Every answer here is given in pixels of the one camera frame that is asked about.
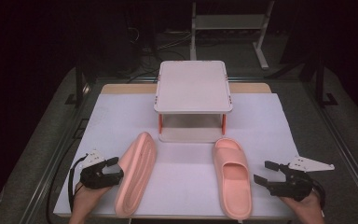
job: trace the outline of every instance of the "white paper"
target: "white paper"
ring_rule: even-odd
[[[163,143],[158,140],[155,94],[101,94],[74,161],[97,148],[105,158],[121,157],[141,132],[149,132],[158,155],[145,194],[134,217],[224,217],[213,166],[213,144]],[[279,98],[273,93],[233,93],[234,109],[227,114],[226,137],[238,141],[249,164],[253,211],[251,217],[292,217],[293,213],[253,174],[271,181],[284,175],[264,167],[264,161],[288,163],[298,155]],[[104,169],[108,174],[117,167]],[[79,179],[75,174],[74,184]],[[67,180],[54,213],[68,216]],[[113,217],[118,186],[107,192],[94,216]]]

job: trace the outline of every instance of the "white rack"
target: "white rack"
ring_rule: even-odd
[[[190,60],[197,60],[196,52],[196,32],[198,30],[260,30],[260,37],[253,43],[255,54],[257,55],[260,66],[263,70],[269,69],[266,58],[264,57],[261,45],[269,26],[269,17],[275,1],[269,1],[265,14],[252,15],[197,15],[196,3],[193,3],[192,25],[191,25],[191,46]]]
[[[232,110],[225,64],[162,63],[154,107],[161,141],[215,142],[225,134]]]

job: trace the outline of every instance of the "small table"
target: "small table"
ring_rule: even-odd
[[[232,107],[223,62],[161,64],[154,105],[161,141],[215,142],[226,132]]]

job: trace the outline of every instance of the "human hand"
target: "human hand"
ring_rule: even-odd
[[[301,202],[293,198],[280,197],[280,199],[296,213],[302,223],[324,224],[320,200],[314,191]]]
[[[98,204],[101,197],[112,187],[103,189],[88,189],[82,183],[76,184],[74,209],[69,224],[84,223],[89,213]]]

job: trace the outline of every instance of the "slide sandal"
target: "slide sandal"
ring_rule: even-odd
[[[213,148],[213,163],[223,212],[245,220],[252,212],[252,194],[245,154],[235,140],[221,138]]]
[[[124,173],[115,200],[118,217],[129,217],[138,208],[156,161],[156,145],[149,133],[140,133],[118,161]]]

